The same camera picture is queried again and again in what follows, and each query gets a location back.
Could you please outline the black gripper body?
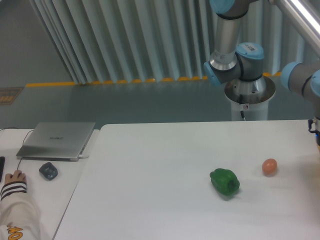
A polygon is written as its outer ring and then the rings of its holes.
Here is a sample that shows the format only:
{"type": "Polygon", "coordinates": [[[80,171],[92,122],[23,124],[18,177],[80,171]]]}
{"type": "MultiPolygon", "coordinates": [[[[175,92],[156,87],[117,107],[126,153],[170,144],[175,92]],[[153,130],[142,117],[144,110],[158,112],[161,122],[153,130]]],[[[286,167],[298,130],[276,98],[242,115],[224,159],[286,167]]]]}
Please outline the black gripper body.
{"type": "Polygon", "coordinates": [[[308,120],[308,131],[315,134],[316,144],[320,145],[320,120],[318,118],[308,120]]]}

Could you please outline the cream sleeved forearm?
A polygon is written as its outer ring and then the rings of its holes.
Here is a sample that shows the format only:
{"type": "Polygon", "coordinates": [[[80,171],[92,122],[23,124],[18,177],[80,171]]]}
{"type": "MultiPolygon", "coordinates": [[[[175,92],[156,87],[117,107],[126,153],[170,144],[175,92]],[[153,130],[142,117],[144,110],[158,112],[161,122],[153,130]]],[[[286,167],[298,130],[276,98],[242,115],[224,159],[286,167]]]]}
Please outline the cream sleeved forearm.
{"type": "Polygon", "coordinates": [[[27,184],[14,181],[0,192],[0,238],[2,240],[39,240],[40,217],[27,193],[27,184]]]}

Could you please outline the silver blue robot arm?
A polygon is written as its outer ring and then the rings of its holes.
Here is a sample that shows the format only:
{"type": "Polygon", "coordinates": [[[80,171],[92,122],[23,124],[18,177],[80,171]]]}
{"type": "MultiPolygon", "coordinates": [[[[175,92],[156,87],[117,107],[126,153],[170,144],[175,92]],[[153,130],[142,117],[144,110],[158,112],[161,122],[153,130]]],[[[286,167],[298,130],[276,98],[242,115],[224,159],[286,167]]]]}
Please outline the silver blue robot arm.
{"type": "MultiPolygon", "coordinates": [[[[224,85],[234,121],[263,121],[268,118],[269,101],[275,95],[274,82],[263,75],[264,49],[254,42],[238,43],[241,19],[248,0],[212,0],[217,15],[214,51],[203,65],[208,80],[224,85]]],[[[282,85],[313,105],[314,117],[308,130],[320,137],[320,63],[290,62],[281,71],[282,85]]]]}

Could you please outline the person's hand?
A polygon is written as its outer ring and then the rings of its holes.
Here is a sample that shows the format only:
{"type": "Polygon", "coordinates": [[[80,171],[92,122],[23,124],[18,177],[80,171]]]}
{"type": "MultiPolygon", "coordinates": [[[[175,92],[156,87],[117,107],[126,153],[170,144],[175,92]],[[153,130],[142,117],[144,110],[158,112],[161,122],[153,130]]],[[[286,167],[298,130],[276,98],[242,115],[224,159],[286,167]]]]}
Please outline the person's hand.
{"type": "Polygon", "coordinates": [[[14,173],[7,173],[4,177],[4,184],[12,184],[12,183],[27,183],[26,174],[21,170],[15,170],[14,173]]]}

